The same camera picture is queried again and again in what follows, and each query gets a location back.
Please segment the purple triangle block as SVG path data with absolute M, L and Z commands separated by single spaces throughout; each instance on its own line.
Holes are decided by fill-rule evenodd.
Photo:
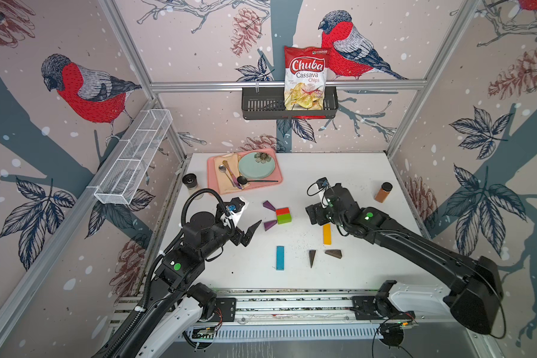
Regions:
M 277 220 L 272 220 L 272 221 L 269 221 L 269 222 L 264 222 L 263 226 L 264 226 L 264 230 L 265 231 L 268 231 L 270 230 L 271 228 L 273 228 L 275 225 L 277 225 Z
M 263 206 L 273 212 L 276 211 L 276 208 L 269 201 L 264 201 Z

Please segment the green rectangular block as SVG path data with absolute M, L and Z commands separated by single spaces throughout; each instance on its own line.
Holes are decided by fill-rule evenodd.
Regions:
M 292 216 L 290 213 L 280 214 L 277 216 L 277 223 L 279 225 L 287 224 L 292 222 Z

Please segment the red rectangular block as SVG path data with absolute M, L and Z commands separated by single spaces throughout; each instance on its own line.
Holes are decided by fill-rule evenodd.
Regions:
M 283 215 L 286 215 L 286 214 L 290 214 L 288 207 L 280 208 L 280 209 L 276 210 L 276 215 L 277 216 L 283 216 Z

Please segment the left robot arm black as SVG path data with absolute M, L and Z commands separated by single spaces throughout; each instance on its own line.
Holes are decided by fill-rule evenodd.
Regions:
M 149 339 L 163 336 L 159 323 L 177 303 L 190 303 L 194 310 L 178 320 L 171 337 L 216 309 L 216 293 L 197 281 L 208 262 L 221 256 L 226 243 L 248 246 L 258 229 L 247 231 L 237 223 L 248 203 L 242 197 L 224 201 L 214 189 L 194 192 L 182 207 L 181 228 L 174 240 L 150 266 L 142 298 L 96 357 L 139 357 L 150 348 Z

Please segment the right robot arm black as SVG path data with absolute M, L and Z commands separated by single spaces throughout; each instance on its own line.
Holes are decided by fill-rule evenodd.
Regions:
M 333 224 L 341 235 L 388 249 L 428 271 L 449 288 L 444 303 L 465 328 L 489 335 L 497 317 L 504 317 L 503 287 L 498 266 L 452 252 L 408 230 L 375 207 L 362 208 L 341 183 L 332 186 L 320 178 L 314 185 L 320 203 L 306 207 L 314 225 Z

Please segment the orange long block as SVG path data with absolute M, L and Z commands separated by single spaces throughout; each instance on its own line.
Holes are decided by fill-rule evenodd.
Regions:
M 323 243 L 325 246 L 331 246 L 332 245 L 332 230 L 331 225 L 326 224 L 322 227 L 323 229 Z

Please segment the brown triangle block left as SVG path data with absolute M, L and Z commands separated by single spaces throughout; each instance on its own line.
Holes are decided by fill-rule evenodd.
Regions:
M 316 250 L 309 250 L 310 268 L 313 268 L 316 257 Z

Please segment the brown triangle block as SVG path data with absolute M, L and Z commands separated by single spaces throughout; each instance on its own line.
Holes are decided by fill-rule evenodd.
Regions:
M 329 255 L 331 257 L 335 257 L 337 259 L 342 259 L 343 257 L 343 254 L 342 254 L 342 251 L 339 250 L 339 249 L 329 249 L 329 250 L 326 250 L 325 251 L 326 255 Z
M 309 250 L 310 268 L 313 268 L 316 257 L 316 250 Z

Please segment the pink tray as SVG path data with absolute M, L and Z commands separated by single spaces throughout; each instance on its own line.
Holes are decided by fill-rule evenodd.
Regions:
M 249 184 L 243 186 L 243 190 L 246 191 L 246 190 L 252 190 L 252 189 L 259 189 L 259 188 L 263 188 L 263 187 L 267 187 L 267 186 L 276 186 L 276 185 L 279 185 L 280 183 L 282 183 L 283 182 L 283 176 L 282 176 L 282 173 L 280 171 L 280 167 L 279 167 L 279 163 L 278 163 L 278 160 L 277 160 L 276 152 L 273 149 L 257 149 L 257 150 L 247 151 L 247 152 L 238 152 L 238 153 L 234 153 L 234 154 L 237 154 L 238 157 L 239 157 L 239 160 L 240 160 L 241 157 L 243 157 L 243 156 L 245 156 L 245 155 L 247 155 L 249 153 L 252 153 L 252 152 L 266 152 L 266 153 L 269 153 L 273 157 L 273 159 L 276 162 L 276 168 L 275 168 L 275 170 L 273 171 L 273 173 L 270 176 L 268 176 L 267 178 L 264 178 L 264 179 L 266 179 L 266 180 L 279 180 L 279 183 L 249 183 Z M 215 158 L 215 157 L 211 157 L 211 158 L 209 158 L 207 160 L 207 186 L 210 189 L 214 189 L 215 191 L 217 191 L 219 193 L 216 176 L 214 174 L 214 169 L 213 169 L 213 158 Z

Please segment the white spice jar black lid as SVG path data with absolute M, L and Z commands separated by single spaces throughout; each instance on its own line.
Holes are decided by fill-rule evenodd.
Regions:
M 189 196 L 194 195 L 196 192 L 201 190 L 197 177 L 194 173 L 185 174 L 185 176 L 182 177 L 182 183 L 186 187 Z

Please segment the light green plate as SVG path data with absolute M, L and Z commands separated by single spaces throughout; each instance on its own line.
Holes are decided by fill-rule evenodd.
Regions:
M 276 168 L 273 157 L 266 152 L 252 152 L 239 160 L 240 174 L 247 179 L 264 179 Z

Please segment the silver spoon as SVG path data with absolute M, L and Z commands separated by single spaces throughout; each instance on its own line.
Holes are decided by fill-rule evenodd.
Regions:
M 219 171 L 221 173 L 223 173 L 227 177 L 227 179 L 229 180 L 229 182 L 231 182 L 231 185 L 233 187 L 235 187 L 237 189 L 240 188 L 239 185 L 237 183 L 235 183 L 234 179 L 232 179 L 232 177 L 230 176 L 230 174 L 227 171 L 227 168 L 223 164 L 219 165 L 218 169 L 219 169 Z

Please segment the Chuba cassava chips bag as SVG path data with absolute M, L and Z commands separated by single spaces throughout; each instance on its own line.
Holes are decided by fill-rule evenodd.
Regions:
M 284 106 L 288 111 L 324 110 L 329 49 L 284 47 Z

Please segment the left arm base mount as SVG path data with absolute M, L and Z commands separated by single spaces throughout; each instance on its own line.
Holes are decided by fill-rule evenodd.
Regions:
M 204 311 L 200 322 L 218 324 L 219 322 L 234 322 L 237 312 L 235 298 L 217 298 L 215 307 L 211 311 Z

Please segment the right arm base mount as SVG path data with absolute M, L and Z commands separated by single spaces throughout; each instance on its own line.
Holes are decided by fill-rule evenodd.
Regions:
M 351 297 L 352 310 L 356 320 L 374 320 L 385 317 L 381 300 L 372 295 L 356 295 Z

